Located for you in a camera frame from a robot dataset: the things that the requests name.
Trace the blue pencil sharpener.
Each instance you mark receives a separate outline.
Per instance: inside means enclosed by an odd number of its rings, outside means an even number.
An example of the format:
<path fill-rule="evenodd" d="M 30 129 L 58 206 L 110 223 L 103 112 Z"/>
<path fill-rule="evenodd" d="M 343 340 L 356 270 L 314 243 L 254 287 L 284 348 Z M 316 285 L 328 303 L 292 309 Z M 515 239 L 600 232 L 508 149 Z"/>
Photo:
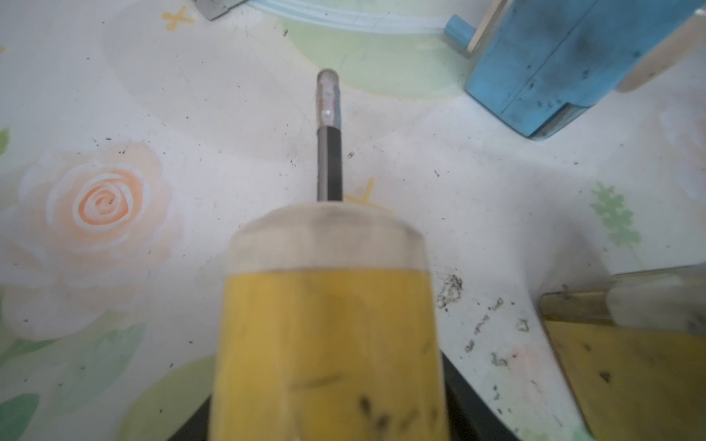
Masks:
<path fill-rule="evenodd" d="M 494 1 L 444 34 L 475 60 L 465 90 L 518 134 L 545 139 L 595 106 L 702 1 Z"/>

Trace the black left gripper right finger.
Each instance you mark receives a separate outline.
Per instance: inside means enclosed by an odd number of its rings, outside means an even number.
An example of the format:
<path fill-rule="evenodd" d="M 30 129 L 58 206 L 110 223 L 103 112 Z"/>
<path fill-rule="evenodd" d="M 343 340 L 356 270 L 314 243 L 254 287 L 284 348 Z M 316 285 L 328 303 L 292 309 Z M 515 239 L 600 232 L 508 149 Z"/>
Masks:
<path fill-rule="evenodd" d="M 495 416 L 449 358 L 441 353 L 449 416 L 450 439 L 453 441 L 518 441 Z"/>

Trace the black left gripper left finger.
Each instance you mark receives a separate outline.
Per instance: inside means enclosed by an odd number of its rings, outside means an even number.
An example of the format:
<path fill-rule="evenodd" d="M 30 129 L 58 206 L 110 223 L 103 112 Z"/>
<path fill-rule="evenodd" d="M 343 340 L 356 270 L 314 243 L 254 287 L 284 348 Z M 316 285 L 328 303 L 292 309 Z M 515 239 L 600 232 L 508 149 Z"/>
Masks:
<path fill-rule="evenodd" d="M 171 435 L 169 441 L 207 441 L 211 416 L 211 397 L 193 413 L 192 417 Z"/>

